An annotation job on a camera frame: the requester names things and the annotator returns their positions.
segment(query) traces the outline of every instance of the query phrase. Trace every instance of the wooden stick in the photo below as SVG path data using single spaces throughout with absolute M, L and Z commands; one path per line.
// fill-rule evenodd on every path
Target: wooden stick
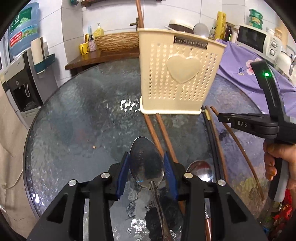
M 156 113 L 155 116 L 156 116 L 157 122 L 159 124 L 161 133 L 163 134 L 163 138 L 165 139 L 165 143 L 166 143 L 166 145 L 168 147 L 168 151 L 170 153 L 170 156 L 173 159 L 173 162 L 179 163 L 178 160 L 177 160 L 176 154 L 174 152 L 174 148 L 172 146 L 172 143 L 170 141 L 170 138 L 168 137 L 168 133 L 166 131 L 165 125 L 163 123 L 163 120 L 162 120 L 160 114 Z
M 217 128 L 216 128 L 216 125 L 213 121 L 213 118 L 211 116 L 211 113 L 210 113 L 210 108 L 208 106 L 206 106 L 206 111 L 209 115 L 209 121 L 210 123 L 212 124 L 213 126 L 213 131 L 214 131 L 214 136 L 215 136 L 215 139 L 216 139 L 216 143 L 217 143 L 217 147 L 218 147 L 218 152 L 219 152 L 219 156 L 221 158 L 221 162 L 222 162 L 222 169 L 223 169 L 223 172 L 224 172 L 224 176 L 225 176 L 225 181 L 227 183 L 229 183 L 229 179 L 228 179 L 228 172 L 227 172 L 227 166 L 226 166 L 226 161 L 225 161 L 225 156 L 224 156 L 224 153 L 223 153 L 223 148 L 221 146 L 221 143 L 220 143 L 220 139 L 219 139 L 219 135 L 218 135 L 218 131 L 217 131 Z
M 160 141 L 159 141 L 159 139 L 158 139 L 158 137 L 157 137 L 157 134 L 156 134 L 156 132 L 155 132 L 155 129 L 154 129 L 154 127 L 153 127 L 153 125 L 152 125 L 152 122 L 151 122 L 151 120 L 150 120 L 150 117 L 149 117 L 147 114 L 144 114 L 144 119 L 145 119 L 145 121 L 146 121 L 146 124 L 147 124 L 148 130 L 149 130 L 149 132 L 150 132 L 150 134 L 151 134 L 151 136 L 152 136 L 153 142 L 154 142 L 154 144 L 156 145 L 156 148 L 158 149 L 159 154 L 161 155 L 161 157 L 163 157 L 165 153 L 164 153 L 164 151 L 163 151 L 163 148 L 162 148 L 161 145 L 160 145 Z
M 137 11 L 138 11 L 138 17 L 139 17 L 139 28 L 143 28 L 144 27 L 144 21 L 143 21 L 143 15 L 142 15 L 140 0 L 136 0 L 136 5 L 137 5 Z
M 212 109 L 212 111 L 215 113 L 216 116 L 219 115 L 219 112 L 218 112 L 213 106 L 211 106 L 211 109 Z M 251 169 L 251 172 L 253 173 L 253 176 L 254 176 L 254 178 L 255 178 L 255 181 L 256 181 L 256 183 L 257 183 L 257 186 L 258 186 L 258 189 L 259 189 L 259 192 L 260 192 L 261 198 L 262 198 L 262 200 L 264 201 L 265 198 L 264 198 L 263 190 L 262 190 L 262 187 L 261 187 L 261 185 L 260 185 L 260 182 L 259 182 L 258 176 L 257 176 L 257 174 L 256 174 L 256 172 L 255 172 L 255 169 L 254 169 L 254 167 L 253 167 L 253 165 L 252 165 L 250 159 L 248 158 L 248 156 L 247 156 L 247 154 L 246 154 L 244 148 L 243 148 L 242 145 L 240 144 L 240 142 L 239 142 L 238 138 L 236 137 L 236 135 L 233 133 L 232 129 L 231 129 L 226 123 L 223 123 L 223 122 L 222 122 L 222 124 L 225 126 L 226 130 L 227 130 L 227 131 L 229 132 L 229 134 L 232 136 L 233 140 L 235 141 L 235 143 L 237 144 L 238 148 L 240 149 L 242 155 L 243 155 L 244 158 L 246 159 L 246 161 L 247 161 L 247 163 L 248 163 L 248 165 L 249 165 L 249 167 L 250 167 L 250 169 Z

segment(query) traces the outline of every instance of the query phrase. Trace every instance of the microwave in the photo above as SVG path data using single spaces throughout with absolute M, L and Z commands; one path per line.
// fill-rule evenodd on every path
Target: microwave
M 250 49 L 272 64 L 282 51 L 282 42 L 278 37 L 249 25 L 239 26 L 236 43 Z

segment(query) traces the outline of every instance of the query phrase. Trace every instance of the heart emblem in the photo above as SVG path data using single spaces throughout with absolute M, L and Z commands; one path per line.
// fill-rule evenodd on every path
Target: heart emblem
M 183 84 L 192 79 L 200 70 L 202 64 L 197 57 L 185 57 L 184 55 L 174 54 L 167 60 L 167 68 L 175 81 Z

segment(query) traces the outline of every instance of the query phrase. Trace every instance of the spoon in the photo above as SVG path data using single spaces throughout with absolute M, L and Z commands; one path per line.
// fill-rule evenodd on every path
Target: spoon
M 202 181 L 205 182 L 213 182 L 214 174 L 211 166 L 206 161 L 194 161 L 187 168 L 187 172 L 191 172 L 192 174 L 198 176 Z M 211 232 L 211 219 L 210 215 L 205 207 L 205 221 L 206 221 L 206 238 L 207 241 L 212 240 L 212 232 Z
M 163 241 L 173 241 L 160 204 L 157 187 L 164 176 L 163 158 L 156 146 L 146 137 L 134 140 L 129 155 L 129 165 L 132 177 L 142 187 L 152 191 L 162 229 Z

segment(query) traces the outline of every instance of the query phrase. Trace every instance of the blue gripper pad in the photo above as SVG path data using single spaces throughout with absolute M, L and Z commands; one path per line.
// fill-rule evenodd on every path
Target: blue gripper pad
M 118 175 L 117 179 L 117 189 L 116 189 L 116 197 L 120 199 L 121 195 L 123 194 L 124 187 L 126 186 L 126 180 L 128 177 L 128 171 L 129 171 L 129 162 L 128 162 L 128 156 L 129 154 L 127 153 L 123 165 L 121 167 L 120 173 Z
M 171 166 L 171 164 L 173 164 L 173 162 L 170 161 L 167 153 L 164 154 L 163 163 L 165 166 L 165 174 L 166 174 L 166 177 L 168 180 L 168 186 L 170 188 L 170 192 L 171 192 L 173 198 L 175 200 L 177 200 L 178 184 L 177 184 L 177 180 L 176 180 L 175 174 L 174 174 L 172 166 Z

